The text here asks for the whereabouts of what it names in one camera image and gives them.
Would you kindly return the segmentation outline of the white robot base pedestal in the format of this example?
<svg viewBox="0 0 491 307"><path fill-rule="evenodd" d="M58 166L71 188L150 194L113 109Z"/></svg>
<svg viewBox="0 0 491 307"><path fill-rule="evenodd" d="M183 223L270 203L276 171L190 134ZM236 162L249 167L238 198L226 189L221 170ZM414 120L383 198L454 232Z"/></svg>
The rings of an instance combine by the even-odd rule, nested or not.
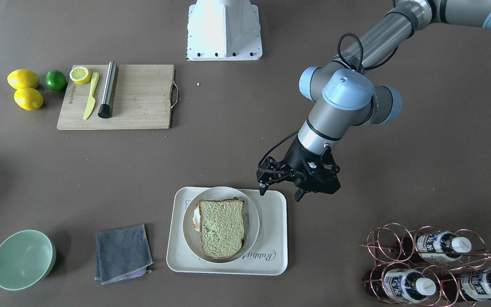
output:
<svg viewBox="0 0 491 307"><path fill-rule="evenodd" d="M255 61L263 56L259 8L249 0L198 0L188 8L186 59Z"/></svg>

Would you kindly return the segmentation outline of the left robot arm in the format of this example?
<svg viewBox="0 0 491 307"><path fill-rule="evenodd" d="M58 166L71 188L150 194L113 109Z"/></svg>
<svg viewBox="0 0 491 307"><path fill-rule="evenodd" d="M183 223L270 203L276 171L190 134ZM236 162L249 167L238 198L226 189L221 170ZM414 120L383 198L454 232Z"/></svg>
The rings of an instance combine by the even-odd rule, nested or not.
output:
<svg viewBox="0 0 491 307"><path fill-rule="evenodd" d="M491 0L398 0L363 37L346 33L356 45L341 50L324 67L309 67L299 90L314 106L281 161L266 153L258 163L260 194L292 182L295 200L309 193L334 194L341 187L332 151L352 126L393 121L403 107L397 90L375 86L364 75L385 64L398 46L432 23L491 29Z"/></svg>

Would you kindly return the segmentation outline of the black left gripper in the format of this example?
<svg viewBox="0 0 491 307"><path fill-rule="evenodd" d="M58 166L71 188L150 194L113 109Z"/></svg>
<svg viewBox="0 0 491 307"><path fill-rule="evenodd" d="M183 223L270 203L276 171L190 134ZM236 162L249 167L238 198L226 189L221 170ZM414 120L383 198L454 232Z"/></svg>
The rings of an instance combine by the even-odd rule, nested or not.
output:
<svg viewBox="0 0 491 307"><path fill-rule="evenodd" d="M273 146L259 161L257 182L259 194L263 196L269 186L281 182L292 182L298 188L294 194L295 202L300 202L308 193L334 194L341 188L338 179L339 165L335 163L330 146L324 146L320 155L308 151L294 138L284 156L277 161L269 154L283 142L287 136Z"/></svg>

